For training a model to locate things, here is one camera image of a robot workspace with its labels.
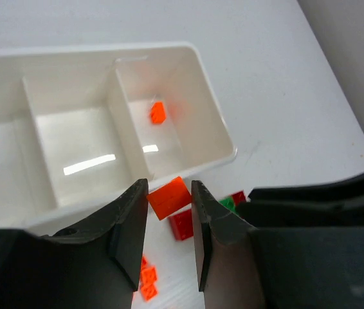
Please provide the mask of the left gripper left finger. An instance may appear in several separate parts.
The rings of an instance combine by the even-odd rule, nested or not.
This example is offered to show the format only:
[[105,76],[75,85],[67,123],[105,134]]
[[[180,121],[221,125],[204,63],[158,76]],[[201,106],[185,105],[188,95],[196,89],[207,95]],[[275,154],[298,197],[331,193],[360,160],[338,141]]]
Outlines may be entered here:
[[136,180],[114,201],[42,239],[69,254],[68,265],[85,282],[107,287],[108,281],[123,279],[135,291],[140,280],[148,189],[147,179]]

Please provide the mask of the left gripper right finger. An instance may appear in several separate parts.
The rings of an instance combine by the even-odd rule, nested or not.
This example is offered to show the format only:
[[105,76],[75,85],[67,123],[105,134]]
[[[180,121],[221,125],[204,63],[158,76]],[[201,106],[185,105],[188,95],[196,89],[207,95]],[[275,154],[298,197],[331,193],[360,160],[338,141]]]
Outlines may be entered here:
[[258,292],[259,267],[257,247],[251,238],[253,227],[219,203],[203,182],[193,180],[191,193],[199,291],[206,291],[211,267],[226,254],[227,261],[217,271],[221,283],[226,284],[228,276],[232,276],[234,288]]

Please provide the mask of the green duplo brick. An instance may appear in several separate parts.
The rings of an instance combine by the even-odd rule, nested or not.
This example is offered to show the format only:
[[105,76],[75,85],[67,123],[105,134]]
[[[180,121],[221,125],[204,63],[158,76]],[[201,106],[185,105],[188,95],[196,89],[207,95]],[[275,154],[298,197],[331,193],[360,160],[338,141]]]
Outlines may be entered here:
[[232,213],[236,213],[236,204],[234,199],[231,196],[227,196],[221,200],[219,200],[219,203],[224,206],[225,208],[227,208],[229,211],[231,211]]

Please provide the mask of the red curved duplo brick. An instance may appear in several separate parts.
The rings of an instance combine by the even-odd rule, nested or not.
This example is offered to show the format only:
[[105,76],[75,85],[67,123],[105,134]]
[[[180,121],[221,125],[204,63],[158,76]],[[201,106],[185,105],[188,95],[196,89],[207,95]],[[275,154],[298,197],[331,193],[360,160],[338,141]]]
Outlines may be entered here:
[[235,192],[231,195],[231,197],[235,207],[238,206],[241,202],[246,202],[246,195],[244,191]]

